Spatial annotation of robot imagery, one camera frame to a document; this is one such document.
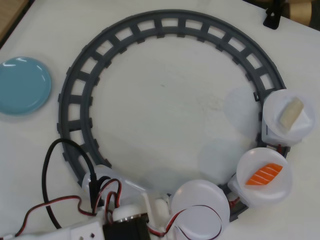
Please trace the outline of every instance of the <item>wire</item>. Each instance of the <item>wire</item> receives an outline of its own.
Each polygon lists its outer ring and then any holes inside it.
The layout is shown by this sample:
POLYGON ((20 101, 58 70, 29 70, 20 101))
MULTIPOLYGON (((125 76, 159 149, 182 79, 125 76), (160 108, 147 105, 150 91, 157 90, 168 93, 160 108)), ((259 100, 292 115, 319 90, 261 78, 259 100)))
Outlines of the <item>wire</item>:
MULTIPOLYGON (((185 208, 185 209, 177 212, 176 214, 174 214, 174 215, 170 218, 168 224, 167 224, 166 227, 165 227, 165 231, 164 231, 164 232, 157 230, 155 227, 153 227, 153 226, 151 226, 149 223, 147 223, 147 227, 148 227, 148 229, 149 229, 149 232, 150 232, 151 234, 159 237, 159 238, 164 237, 164 236, 169 232, 169 230, 171 229, 171 227, 173 226, 173 224, 174 224, 175 220, 177 219, 177 217, 179 216, 179 214, 181 214, 183 211, 185 211, 185 210, 187 210, 187 209, 189 209, 189 208, 192 208, 192 207, 206 207, 206 208, 211 209, 212 211, 214 211, 214 212, 217 214, 217 216, 218 216, 219 219, 220 219, 220 224, 221 224, 221 226, 220 226, 220 231, 219 231, 219 233, 218 233, 216 236, 214 236, 213 238, 210 238, 209 240, 216 239, 216 238, 220 235, 220 233, 221 233, 221 231, 222 231, 222 219, 221 219, 220 215, 219 215, 212 207, 209 207, 209 206, 207 206, 207 205, 193 205, 193 206, 190 206, 190 207, 188 207, 188 208, 185 208)), ((183 235, 184 235, 188 240, 190 240, 190 238, 182 231, 182 229, 181 229, 180 227, 178 227, 178 228, 179 228, 180 231, 183 233, 183 235)))
POLYGON ((83 215, 86 215, 86 216, 90 216, 90 217, 94 217, 96 216, 96 214, 92 214, 91 212, 88 212, 88 211, 85 211, 85 210, 82 210, 80 207, 81 207, 81 203, 82 203, 82 199, 81 197, 77 196, 77 195, 70 195, 70 196, 63 196, 63 197, 59 197, 59 198, 56 198, 56 199, 53 199, 49 202, 44 202, 44 203, 41 203, 39 205, 36 205, 32 208, 29 209, 29 211, 26 212, 25 214, 25 217, 24 217, 24 220, 23 220, 23 224, 20 228, 20 230, 14 235, 15 237, 18 237, 20 236, 23 231, 25 230, 26 228, 26 225, 27 225, 27 220, 28 220, 28 217, 30 215, 30 213, 33 211, 33 210, 36 210, 36 209, 39 209, 39 208, 42 208, 42 207, 47 207, 47 206, 50 206, 52 204, 55 204, 57 202, 60 202, 60 201, 63 201, 63 200, 69 200, 69 199, 77 199, 79 200, 79 203, 78 203, 78 211, 83 214, 83 215))
MULTIPOLYGON (((49 165, 49 160, 51 157, 51 154, 55 148, 55 146, 59 143, 65 143, 68 145, 73 146, 77 151, 79 151, 79 153, 83 156, 86 164, 88 165, 89 171, 90 171, 90 175, 96 175, 95 173, 95 169, 94 169, 94 165, 92 164, 90 158, 88 157, 88 155, 86 154, 86 152, 74 141, 70 140, 70 139, 66 139, 66 138, 59 138, 57 140, 55 140, 49 147, 45 159, 44 159, 44 163, 43 163, 43 169, 42 169, 42 195, 43 195, 43 200, 44 203, 49 203, 49 198, 48 198, 48 192, 47 192, 47 170, 48 170, 48 165, 49 165)), ((56 229, 61 229, 61 225, 58 223, 52 209, 50 206, 46 207, 46 211, 48 212, 48 215, 53 223, 53 225, 55 226, 56 229)))
POLYGON ((118 180, 118 179, 116 179, 116 178, 113 178, 113 179, 111 179, 111 180, 109 180, 105 185, 103 185, 103 187, 101 188, 101 190, 100 190, 100 192, 99 192, 99 194, 98 194, 98 196, 97 196, 97 198, 96 198, 96 202, 95 202, 95 206, 94 206, 94 208, 92 209, 92 213, 95 213, 96 212, 96 210, 97 210, 97 208, 98 208, 98 203, 99 203, 99 200, 100 200, 100 198, 101 198, 101 196, 102 196, 102 193, 104 192, 104 190, 110 185, 110 184, 112 184, 112 183, 114 183, 114 182, 118 182, 118 190, 117 190, 117 192, 116 192, 116 199, 115 199, 115 207, 116 208, 118 208, 119 206, 120 206, 120 195, 121 195, 121 191, 122 191, 122 184, 121 184, 121 182, 118 180))
POLYGON ((117 193, 114 192, 114 191, 110 191, 106 197, 106 200, 105 200, 105 208, 104 208, 104 217, 105 217, 105 221, 108 222, 108 213, 109 211, 109 204, 110 204, 110 200, 111 200, 111 197, 114 196, 114 202, 116 202, 116 199, 117 199, 117 193))
POLYGON ((235 200, 229 201, 230 209, 234 208, 239 200, 240 200, 240 197, 237 197, 235 200))

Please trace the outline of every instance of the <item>black object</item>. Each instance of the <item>black object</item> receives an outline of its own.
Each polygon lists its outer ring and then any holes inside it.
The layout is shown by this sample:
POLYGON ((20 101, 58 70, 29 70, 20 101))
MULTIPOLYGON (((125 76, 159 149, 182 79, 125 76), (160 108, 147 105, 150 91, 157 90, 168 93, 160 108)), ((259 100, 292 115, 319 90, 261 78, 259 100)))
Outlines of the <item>black object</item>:
POLYGON ((145 215, 129 221, 106 224, 102 229, 106 240, 150 240, 145 215))
MULTIPOLYGON (((163 38, 166 34, 176 34, 177 37, 183 38, 186 35, 197 37, 200 42, 208 41, 213 43, 217 50, 226 51, 232 56, 232 60, 236 65, 241 65, 246 71, 245 76, 251 81, 256 89, 253 93, 254 99, 260 102, 261 109, 263 108, 265 98, 273 91, 285 89, 285 84, 275 66, 262 48, 254 42, 246 34, 235 28, 234 26, 213 16, 188 11, 188 10, 157 10, 149 11, 128 17, 122 21, 103 30, 95 37, 88 45, 86 45, 79 56, 76 58, 73 65, 66 73, 66 79, 63 84, 61 94, 59 95, 59 118, 57 130, 62 138, 70 138, 70 132, 81 131, 84 139, 84 144, 81 148, 90 153, 92 159, 97 165, 106 165, 111 168, 111 164, 99 152, 98 142, 94 139, 91 128, 93 127, 92 119, 89 116, 89 108, 92 105, 93 98, 91 97, 93 88, 99 83, 99 75, 104 68, 108 68, 112 63, 113 57, 117 54, 122 54, 127 50, 127 47, 133 43, 143 43, 146 38, 157 36, 163 38), (177 26, 163 26, 163 19, 178 19, 177 26), (202 23, 201 29, 186 27, 186 21, 193 20, 202 23), (140 31, 138 24, 146 21, 153 21, 154 28, 140 31), (222 38, 208 33, 211 27, 217 28, 225 32, 222 38), (116 33, 126 28, 130 28, 132 35, 123 40, 116 37, 116 33), (238 51, 229 41, 234 38, 241 42, 245 48, 238 51), (113 47, 101 55, 96 50, 105 41, 109 41, 113 47), (261 67, 255 69, 248 61, 247 57, 254 55, 261 67), (81 68, 89 59, 94 59, 97 63, 91 72, 83 72, 81 68), (272 89, 266 89, 261 76, 268 74, 273 84, 272 89), (82 95, 72 95, 72 89, 76 80, 85 82, 82 95), (69 120, 69 105, 80 105, 80 119, 69 120)), ((266 147, 267 144, 261 141, 261 136, 258 134, 258 147, 266 147)), ((63 145, 63 157, 69 162, 72 170, 78 178, 79 185, 82 185, 83 178, 86 174, 85 170, 79 162, 79 154, 73 148, 63 145)), ((282 147, 282 152, 287 153, 289 148, 282 147)))
POLYGON ((273 4, 266 10, 266 18, 263 25, 276 30, 279 27, 281 13, 283 7, 283 0, 273 0, 273 4))
MULTIPOLYGON (((88 165, 89 171, 90 171, 90 179, 91 179, 90 184, 91 185, 89 185, 89 191, 90 191, 90 197, 92 196, 91 206, 94 205, 96 203, 96 199, 97 199, 97 196, 98 196, 98 193, 100 190, 100 189, 97 190, 97 185, 98 185, 97 184, 97 175, 95 173, 94 165, 92 164, 90 158, 85 153, 85 151, 83 151, 83 149, 76 142, 74 142, 70 139, 64 139, 64 138, 60 138, 60 139, 55 140, 50 145, 50 147, 45 155, 43 168, 42 168, 42 179, 41 179, 42 195, 43 195, 44 203, 49 202, 48 192, 47 192, 47 170, 48 170, 49 160, 50 160, 51 154, 52 154, 55 146, 59 143, 65 143, 65 144, 71 145, 73 148, 75 148, 83 156, 86 164, 88 165)), ((46 208, 46 211, 48 212, 48 215, 49 215, 53 225, 55 226, 55 228, 60 229, 61 226, 58 223, 54 213, 52 212, 51 206, 46 206, 45 208, 46 208)))

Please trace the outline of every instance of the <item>white plate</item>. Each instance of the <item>white plate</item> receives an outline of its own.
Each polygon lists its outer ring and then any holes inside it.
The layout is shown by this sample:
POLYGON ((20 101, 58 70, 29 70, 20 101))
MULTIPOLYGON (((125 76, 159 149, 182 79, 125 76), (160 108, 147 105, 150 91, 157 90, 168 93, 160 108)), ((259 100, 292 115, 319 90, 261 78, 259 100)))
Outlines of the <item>white plate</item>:
POLYGON ((219 233, 220 229, 222 234, 230 218, 229 203, 224 192, 206 180, 189 181, 174 194, 171 211, 175 214, 194 205, 206 205, 214 209, 221 220, 210 208, 195 206, 182 212, 175 225, 183 229, 191 239, 210 239, 219 233))
POLYGON ((288 162, 280 153, 265 147, 254 148, 242 156, 236 169, 236 177, 240 189, 253 207, 278 203, 292 190, 292 170, 288 162), (257 170, 270 163, 278 164, 283 168, 269 184, 246 185, 257 170))
POLYGON ((268 128, 283 139, 298 141, 305 138, 315 127, 316 114, 311 102, 303 95, 291 90, 282 89, 271 93, 263 105, 263 118, 268 128), (302 112, 290 131, 285 132, 279 119, 286 106, 298 97, 304 105, 302 112))

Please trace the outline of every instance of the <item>black cable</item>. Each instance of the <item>black cable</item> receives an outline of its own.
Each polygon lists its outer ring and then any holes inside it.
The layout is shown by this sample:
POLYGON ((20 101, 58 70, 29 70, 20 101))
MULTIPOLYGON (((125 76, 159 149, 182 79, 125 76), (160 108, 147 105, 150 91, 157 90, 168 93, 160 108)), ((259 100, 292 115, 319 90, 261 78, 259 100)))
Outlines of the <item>black cable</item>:
MULTIPOLYGON (((69 144, 71 146, 73 146, 75 149, 77 149, 80 154, 83 156, 86 164, 88 165, 89 171, 90 171, 90 178, 97 180, 97 176, 95 173, 95 169, 94 169, 94 165, 92 164, 90 158, 88 157, 88 155, 86 154, 86 152, 74 141, 70 140, 70 139, 66 139, 66 138, 59 138, 57 140, 55 140, 49 147, 45 159, 44 159, 44 163, 43 163, 43 169, 42 169, 42 195, 43 195, 43 200, 44 203, 48 203, 49 202, 49 198, 48 198, 48 193, 47 193, 47 170, 48 170, 48 165, 49 165, 49 160, 51 157, 51 154, 55 148, 55 146, 59 143, 65 143, 65 144, 69 144)), ((48 212, 48 215, 53 223, 53 225, 55 226, 56 229, 60 229, 61 226, 58 223, 54 213, 52 212, 51 206, 47 206, 46 207, 46 211, 48 212)))

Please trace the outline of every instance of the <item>connector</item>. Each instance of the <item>connector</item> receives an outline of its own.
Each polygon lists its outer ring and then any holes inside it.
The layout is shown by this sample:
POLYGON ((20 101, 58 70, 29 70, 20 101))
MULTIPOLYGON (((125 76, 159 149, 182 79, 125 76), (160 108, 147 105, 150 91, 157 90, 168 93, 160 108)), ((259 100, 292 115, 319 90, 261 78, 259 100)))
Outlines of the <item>connector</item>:
POLYGON ((91 208, 94 209, 99 194, 100 188, 98 187, 98 180, 96 174, 90 174, 89 192, 91 208))

